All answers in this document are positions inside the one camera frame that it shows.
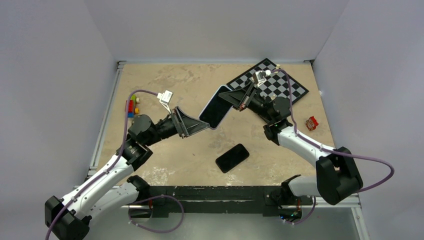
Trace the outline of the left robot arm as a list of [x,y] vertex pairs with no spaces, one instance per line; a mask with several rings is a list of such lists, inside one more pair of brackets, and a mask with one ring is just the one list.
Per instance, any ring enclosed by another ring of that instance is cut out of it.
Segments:
[[82,240],[96,220],[111,209],[150,201],[150,186],[141,177],[130,176],[153,154],[149,146],[174,135],[187,138],[209,126],[179,107],[158,123],[146,114],[136,116],[124,129],[121,147],[100,170],[72,192],[45,202],[45,238],[54,234],[60,240]]

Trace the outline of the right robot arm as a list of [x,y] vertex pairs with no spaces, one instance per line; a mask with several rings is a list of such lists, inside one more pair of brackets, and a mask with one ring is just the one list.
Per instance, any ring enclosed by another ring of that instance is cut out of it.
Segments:
[[282,182],[280,196],[284,202],[292,204],[301,196],[311,196],[336,205],[362,189],[362,177],[347,148],[321,144],[288,121],[292,114],[289,98],[264,98],[252,84],[218,96],[238,111],[249,109],[260,116],[266,122],[263,129],[269,141],[296,153],[315,168],[315,176],[295,175]]

